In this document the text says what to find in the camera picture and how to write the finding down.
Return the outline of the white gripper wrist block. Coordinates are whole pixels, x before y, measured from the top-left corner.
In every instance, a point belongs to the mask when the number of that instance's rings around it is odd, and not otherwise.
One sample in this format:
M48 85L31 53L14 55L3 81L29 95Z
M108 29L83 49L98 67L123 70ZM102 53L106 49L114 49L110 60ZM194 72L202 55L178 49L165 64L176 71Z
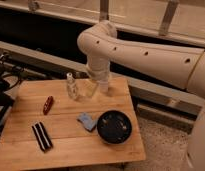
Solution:
M110 61L97 56L88 56L86 70L88 76L95 81L106 81L110 73ZM98 83L87 79L84 83L85 96L91 98L97 90Z

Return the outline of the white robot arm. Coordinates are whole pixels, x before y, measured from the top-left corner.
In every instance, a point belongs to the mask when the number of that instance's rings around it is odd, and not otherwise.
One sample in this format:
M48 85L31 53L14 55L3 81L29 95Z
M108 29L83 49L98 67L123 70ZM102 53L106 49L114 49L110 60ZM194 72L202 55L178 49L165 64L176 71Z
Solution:
M205 100L205 50L125 41L115 25L103 20L77 38L87 56L87 74L106 92L110 64L115 62ZM181 171L205 171L205 103L194 123Z

